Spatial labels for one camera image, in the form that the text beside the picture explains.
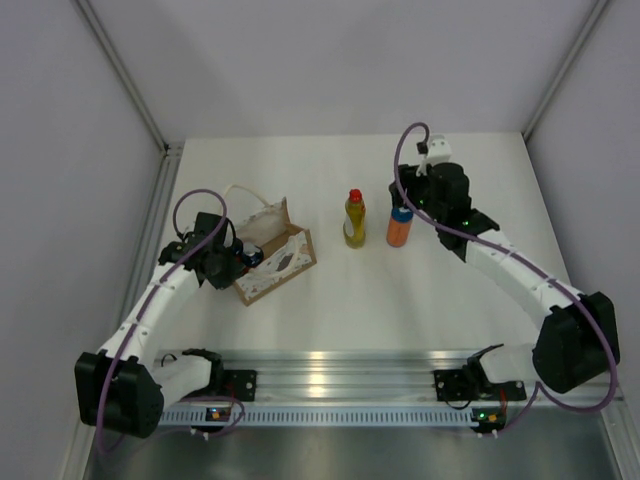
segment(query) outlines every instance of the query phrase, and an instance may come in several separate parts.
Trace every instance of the gray wall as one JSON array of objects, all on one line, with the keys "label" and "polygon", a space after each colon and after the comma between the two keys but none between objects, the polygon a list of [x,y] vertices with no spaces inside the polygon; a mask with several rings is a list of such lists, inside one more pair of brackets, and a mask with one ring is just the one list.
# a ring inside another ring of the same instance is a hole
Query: gray wall
[{"label": "gray wall", "polygon": [[594,0],[94,0],[171,139],[524,128]]},{"label": "gray wall", "polygon": [[68,0],[0,5],[0,477],[55,478],[158,152]]},{"label": "gray wall", "polygon": [[622,387],[640,425],[640,2],[617,0],[530,153],[572,280],[616,305]]}]

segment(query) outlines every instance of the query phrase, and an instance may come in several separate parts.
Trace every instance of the plastic bottle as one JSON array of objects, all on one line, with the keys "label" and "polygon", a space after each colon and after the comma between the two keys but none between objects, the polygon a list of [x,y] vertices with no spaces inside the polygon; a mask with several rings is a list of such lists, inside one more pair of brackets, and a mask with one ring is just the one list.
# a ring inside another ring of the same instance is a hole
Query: plastic bottle
[{"label": "plastic bottle", "polygon": [[347,218],[345,218],[342,227],[344,240],[351,248],[360,248],[364,245],[366,238],[364,231],[366,208],[360,190],[353,189],[349,192],[349,198],[344,204],[344,209],[347,211]]},{"label": "plastic bottle", "polygon": [[408,208],[393,208],[387,229],[387,243],[392,247],[402,247],[407,243],[413,212]]}]

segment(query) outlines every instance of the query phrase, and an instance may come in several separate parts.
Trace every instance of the orange bottle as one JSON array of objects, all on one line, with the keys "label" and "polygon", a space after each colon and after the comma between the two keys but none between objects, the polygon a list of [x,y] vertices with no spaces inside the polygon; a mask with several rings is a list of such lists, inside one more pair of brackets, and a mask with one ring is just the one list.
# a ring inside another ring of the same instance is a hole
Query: orange bottle
[{"label": "orange bottle", "polygon": [[389,218],[389,228],[387,229],[387,243],[392,247],[402,247],[407,243],[413,212],[408,208],[394,208],[391,210]]}]

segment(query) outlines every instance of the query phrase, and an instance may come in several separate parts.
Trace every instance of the yellow bottle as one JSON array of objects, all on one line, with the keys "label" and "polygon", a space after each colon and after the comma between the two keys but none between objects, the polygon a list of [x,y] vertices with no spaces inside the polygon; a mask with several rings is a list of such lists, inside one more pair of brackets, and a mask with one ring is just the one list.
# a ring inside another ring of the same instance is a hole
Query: yellow bottle
[{"label": "yellow bottle", "polygon": [[362,200],[362,192],[354,189],[349,192],[349,198],[344,204],[347,218],[344,220],[342,232],[344,240],[351,248],[360,248],[364,245],[366,234],[364,231],[364,214],[366,209]]}]

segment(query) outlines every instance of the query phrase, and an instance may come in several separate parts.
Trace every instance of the white tabletop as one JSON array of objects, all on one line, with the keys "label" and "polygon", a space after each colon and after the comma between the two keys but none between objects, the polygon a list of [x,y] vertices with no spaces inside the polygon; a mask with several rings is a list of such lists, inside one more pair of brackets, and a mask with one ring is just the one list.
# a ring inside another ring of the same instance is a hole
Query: white tabletop
[{"label": "white tabletop", "polygon": [[[452,161],[471,180],[473,204],[521,250],[561,280],[567,273],[529,156],[518,133],[447,135]],[[234,289],[208,284],[185,306],[166,349],[448,350],[533,342],[524,312],[495,285],[448,252],[433,228],[414,219],[407,245],[389,247],[387,190],[397,135],[194,139],[186,143],[171,208],[188,190],[252,187],[274,202],[286,196],[294,223],[307,227],[318,264],[246,307]],[[410,138],[404,163],[417,163]],[[359,188],[367,205],[367,242],[342,236],[344,202]],[[238,222],[259,209],[234,191]],[[185,202],[185,227],[213,197]],[[175,239],[170,216],[162,245]]]}]

